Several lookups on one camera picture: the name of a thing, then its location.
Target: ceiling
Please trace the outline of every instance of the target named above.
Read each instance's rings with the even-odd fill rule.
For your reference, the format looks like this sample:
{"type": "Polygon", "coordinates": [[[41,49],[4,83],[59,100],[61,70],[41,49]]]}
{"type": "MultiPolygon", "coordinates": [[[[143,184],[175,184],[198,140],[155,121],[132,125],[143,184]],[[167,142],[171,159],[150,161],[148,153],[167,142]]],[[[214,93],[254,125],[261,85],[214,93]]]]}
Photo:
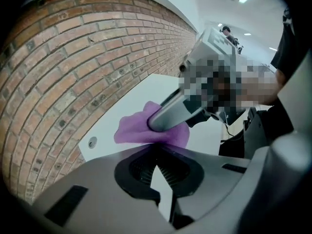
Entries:
{"type": "Polygon", "coordinates": [[[282,34],[283,0],[197,0],[202,23],[222,23],[237,27],[277,48],[282,34]]]}

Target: person in background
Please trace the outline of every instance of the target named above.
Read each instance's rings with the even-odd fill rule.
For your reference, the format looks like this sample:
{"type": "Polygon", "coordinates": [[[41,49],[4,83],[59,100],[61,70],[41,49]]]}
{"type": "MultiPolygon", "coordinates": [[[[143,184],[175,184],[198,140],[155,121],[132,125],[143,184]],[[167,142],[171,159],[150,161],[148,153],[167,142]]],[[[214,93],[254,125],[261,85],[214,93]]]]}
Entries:
{"type": "Polygon", "coordinates": [[[222,33],[226,36],[226,39],[229,40],[234,46],[236,46],[235,38],[231,34],[231,30],[228,26],[222,28],[222,33]]]}

